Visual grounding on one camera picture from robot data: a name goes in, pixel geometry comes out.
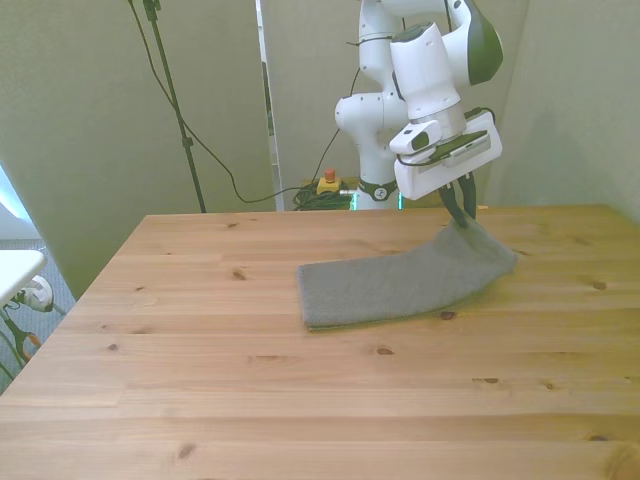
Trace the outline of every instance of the beige wall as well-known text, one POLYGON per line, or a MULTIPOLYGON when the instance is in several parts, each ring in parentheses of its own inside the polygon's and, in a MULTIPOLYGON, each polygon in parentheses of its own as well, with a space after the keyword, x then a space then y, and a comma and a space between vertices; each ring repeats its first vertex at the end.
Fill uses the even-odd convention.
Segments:
MULTIPOLYGON (((255 1, 163 0, 159 15, 185 118, 245 196, 272 193, 255 1)), ((145 215, 198 211, 125 0, 4 0, 0 69, 0 161, 75 295, 145 215)), ((210 211, 273 208, 243 206, 195 155, 210 211)))
POLYGON ((488 199, 606 203, 640 221, 640 3, 535 0, 488 199))
MULTIPOLYGON (((491 83, 461 93, 468 108, 489 106, 501 118, 528 0, 477 4, 500 31, 506 60, 491 83)), ((336 130, 335 105, 349 94, 358 69, 358 49, 345 42, 358 41, 360 2, 263 0, 262 10, 281 178, 283 186, 293 187, 313 175, 336 130)), ((446 31, 444 16, 437 20, 446 31)), ((376 85, 361 77, 358 91, 376 91, 376 85)), ((337 167, 342 176, 358 175, 358 153, 348 135, 338 137, 325 166, 337 167)), ((485 178, 486 170, 479 174, 481 190, 485 178)))

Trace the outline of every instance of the cable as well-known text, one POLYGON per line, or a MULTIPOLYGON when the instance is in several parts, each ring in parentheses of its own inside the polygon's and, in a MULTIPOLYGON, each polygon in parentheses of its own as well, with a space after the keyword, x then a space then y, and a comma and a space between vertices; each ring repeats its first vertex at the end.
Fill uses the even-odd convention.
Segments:
POLYGON ((482 112, 489 112, 491 114, 491 116, 493 117, 493 124, 496 125, 496 127, 498 126, 498 124, 496 123, 496 112, 494 112, 493 110, 491 110, 489 107, 476 107, 473 110, 468 111, 467 113, 464 114, 464 118, 469 120, 471 117, 475 117, 476 115, 480 115, 482 112))
MULTIPOLYGON (((142 28, 142 23, 140 22, 140 17, 138 16, 138 12, 136 11, 135 6, 133 5, 133 0, 128 0, 129 2, 129 7, 131 8, 131 11, 133 13, 133 16, 135 18, 136 21, 136 25, 138 26, 138 31, 140 33, 140 36, 142 38, 142 43, 144 44, 144 49, 145 52, 147 54, 147 60, 149 62, 149 66, 151 67, 151 72, 154 76, 154 78, 156 79, 156 82, 158 83, 158 85, 160 86, 160 89, 162 90, 162 93, 164 93, 164 96, 166 97, 167 101, 169 102, 169 104, 171 105, 171 107, 176 110, 175 105, 173 104, 173 101, 171 100, 171 97, 169 96, 169 93, 167 92, 167 89, 165 88, 164 84, 162 83, 162 81, 160 80, 160 77, 158 76, 158 72, 156 71, 155 65, 153 63, 153 57, 151 56, 151 51, 149 49, 149 43, 147 42, 147 37, 144 33, 144 29, 142 28)), ((358 69, 358 71, 356 72, 356 75, 353 79, 353 83, 351 86, 351 95, 353 95, 353 90, 355 88, 355 84, 356 84, 356 80, 358 79, 358 75, 360 74, 360 69, 358 69)), ((266 200, 270 200, 271 198, 275 198, 278 195, 282 195, 283 193, 286 192, 291 192, 294 190, 300 191, 306 187, 291 187, 291 188, 285 188, 284 190, 281 190, 277 193, 274 193, 273 195, 269 195, 263 198, 259 198, 257 200, 247 200, 245 199, 240 192, 238 191, 238 187, 236 185, 236 179, 233 175, 233 173, 231 172, 231 170, 229 170, 229 167, 227 167, 227 165, 218 158, 218 156, 213 153, 213 151, 207 147, 207 145, 200 140, 200 137, 198 137, 198 135, 191 129, 191 127, 187 124, 187 122, 184 120, 184 118, 182 119, 185 128, 187 129, 187 131, 193 136, 193 139, 202 147, 204 148, 204 150, 211 155, 214 160, 224 169, 224 171, 227 173, 227 175, 229 175, 229 178, 231 179, 231 186, 233 187, 233 191, 236 195, 236 197, 245 204, 252 204, 252 203, 260 203, 260 202, 264 202, 266 200)), ((320 158, 320 161, 318 162, 318 167, 316 168, 316 173, 313 176, 313 182, 315 182, 318 173, 320 172, 320 168, 322 166, 322 163, 324 162, 324 159, 327 155, 327 153, 329 152, 329 149, 331 148, 331 146, 333 145, 333 142, 335 141, 336 137, 338 136, 338 134, 340 133, 340 129, 338 129, 336 131, 336 133, 333 135, 333 137, 331 138, 331 141, 329 142, 329 144, 327 145, 327 148, 325 149, 324 153, 322 154, 322 157, 320 158)))
POLYGON ((367 43, 367 42, 375 42, 377 40, 392 40, 392 39, 393 39, 393 35, 389 35, 389 36, 386 36, 386 37, 368 38, 368 39, 362 40, 361 42, 358 42, 358 43, 353 43, 353 42, 345 42, 345 43, 347 45, 351 45, 352 47, 359 47, 363 43, 367 43))
POLYGON ((444 9, 447 12, 447 23, 449 24, 449 33, 453 32, 453 25, 451 24, 451 12, 449 12, 449 0, 444 0, 444 9))
POLYGON ((353 91, 356 88, 356 81, 358 80, 358 75, 360 75, 360 69, 356 72, 356 76, 353 77, 353 82, 351 82, 351 91, 349 92, 349 96, 353 95, 353 91))
MULTIPOLYGON (((316 194, 318 182, 310 183, 300 190, 293 198, 293 204, 296 206, 295 211, 310 210, 339 210, 343 207, 351 205, 351 196, 340 195, 340 192, 324 192, 320 195, 316 194)), ((342 182, 341 190, 347 190, 349 186, 342 182)))

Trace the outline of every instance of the green cable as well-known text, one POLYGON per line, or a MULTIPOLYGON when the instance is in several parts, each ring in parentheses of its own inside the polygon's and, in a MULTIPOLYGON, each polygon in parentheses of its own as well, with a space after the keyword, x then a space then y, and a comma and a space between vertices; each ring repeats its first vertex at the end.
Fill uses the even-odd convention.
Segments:
POLYGON ((7 345, 9 345, 9 350, 11 350, 11 353, 13 353, 13 356, 16 357, 16 362, 18 362, 18 365, 20 366, 20 368, 24 367, 25 364, 22 363, 22 359, 20 358, 20 355, 18 355, 18 351, 15 349, 13 344, 9 341, 7 336, 1 330, 0 330, 0 337, 2 337, 2 339, 7 343, 7 345))
POLYGON ((13 375, 11 375, 11 373, 9 373, 9 370, 7 370, 7 368, 2 364, 2 362, 0 362, 0 369, 2 369, 2 371, 5 373, 5 375, 7 377, 9 377, 9 380, 14 381, 15 377, 13 375))

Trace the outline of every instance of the gray towel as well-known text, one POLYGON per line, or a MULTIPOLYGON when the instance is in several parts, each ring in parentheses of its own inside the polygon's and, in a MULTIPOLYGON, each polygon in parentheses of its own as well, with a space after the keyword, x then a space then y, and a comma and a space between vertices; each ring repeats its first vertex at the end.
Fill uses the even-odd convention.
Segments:
POLYGON ((407 253, 301 266, 303 319, 319 330, 436 312, 481 292, 516 263, 475 221, 467 228, 451 222, 407 253))

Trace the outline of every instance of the red button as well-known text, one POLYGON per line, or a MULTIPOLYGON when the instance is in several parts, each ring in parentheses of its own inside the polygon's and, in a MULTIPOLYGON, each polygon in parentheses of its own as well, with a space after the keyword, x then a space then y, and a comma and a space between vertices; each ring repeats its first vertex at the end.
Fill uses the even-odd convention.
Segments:
POLYGON ((333 183, 336 181, 336 171, 334 168, 327 168, 324 172, 324 179, 327 183, 333 183))

